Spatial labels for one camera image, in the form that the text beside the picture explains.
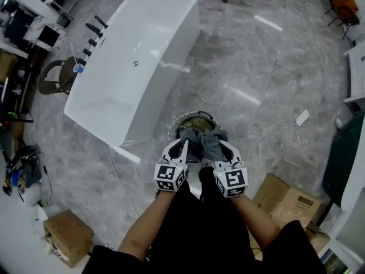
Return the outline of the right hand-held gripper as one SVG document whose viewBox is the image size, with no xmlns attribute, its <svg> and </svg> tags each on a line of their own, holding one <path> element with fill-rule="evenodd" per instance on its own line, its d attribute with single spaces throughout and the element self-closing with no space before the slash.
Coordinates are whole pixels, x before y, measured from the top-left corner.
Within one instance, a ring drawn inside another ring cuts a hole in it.
<svg viewBox="0 0 365 274">
<path fill-rule="evenodd" d="M 225 198 L 242 195 L 248 186 L 248 172 L 241 154 L 227 141 L 220 140 L 220 147 L 227 162 L 213 162 L 215 183 Z"/>
</svg>

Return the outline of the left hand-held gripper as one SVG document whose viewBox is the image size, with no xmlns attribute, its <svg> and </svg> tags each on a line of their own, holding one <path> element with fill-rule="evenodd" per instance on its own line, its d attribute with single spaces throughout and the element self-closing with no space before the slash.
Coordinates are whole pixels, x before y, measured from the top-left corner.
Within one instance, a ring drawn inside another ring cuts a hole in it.
<svg viewBox="0 0 365 274">
<path fill-rule="evenodd" d="M 187 179 L 188 148 L 189 140 L 182 144 L 181 139 L 174 140 L 164 148 L 159 162 L 155 165 L 154 180 L 158 189 L 176 192 Z"/>
</svg>

